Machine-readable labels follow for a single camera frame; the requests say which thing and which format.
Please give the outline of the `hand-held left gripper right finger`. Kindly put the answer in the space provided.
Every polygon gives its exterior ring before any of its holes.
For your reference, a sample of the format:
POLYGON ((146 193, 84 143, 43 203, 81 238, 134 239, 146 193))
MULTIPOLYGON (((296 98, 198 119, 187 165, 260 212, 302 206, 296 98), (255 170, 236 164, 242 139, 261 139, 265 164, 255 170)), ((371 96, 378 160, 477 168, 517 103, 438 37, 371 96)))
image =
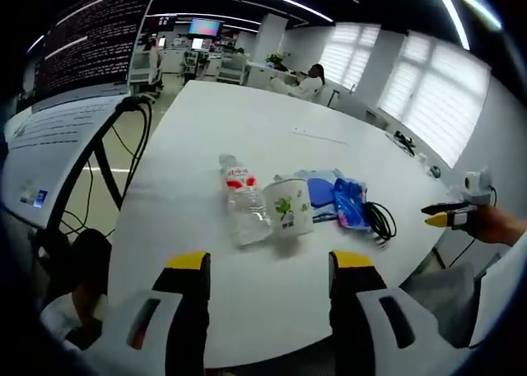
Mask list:
POLYGON ((338 375, 445 375, 434 316, 390 289, 363 254, 329 254, 329 323, 338 375))

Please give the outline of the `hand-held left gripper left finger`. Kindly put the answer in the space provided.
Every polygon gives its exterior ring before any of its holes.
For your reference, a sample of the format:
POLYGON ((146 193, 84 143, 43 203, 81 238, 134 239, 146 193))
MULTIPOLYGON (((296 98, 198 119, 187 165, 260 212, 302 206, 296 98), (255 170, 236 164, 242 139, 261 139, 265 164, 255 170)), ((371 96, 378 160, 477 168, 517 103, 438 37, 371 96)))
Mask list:
POLYGON ((203 375, 211 256, 170 259, 150 290, 109 309, 96 340, 98 375, 203 375))

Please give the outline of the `person's right hand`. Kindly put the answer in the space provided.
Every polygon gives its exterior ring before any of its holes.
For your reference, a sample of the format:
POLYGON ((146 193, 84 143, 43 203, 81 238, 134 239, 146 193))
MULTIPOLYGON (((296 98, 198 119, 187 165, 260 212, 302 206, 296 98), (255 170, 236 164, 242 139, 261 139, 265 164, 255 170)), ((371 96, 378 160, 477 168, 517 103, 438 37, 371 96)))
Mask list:
POLYGON ((467 233, 487 244, 514 242, 514 218, 492 206, 480 206, 470 218, 467 233))

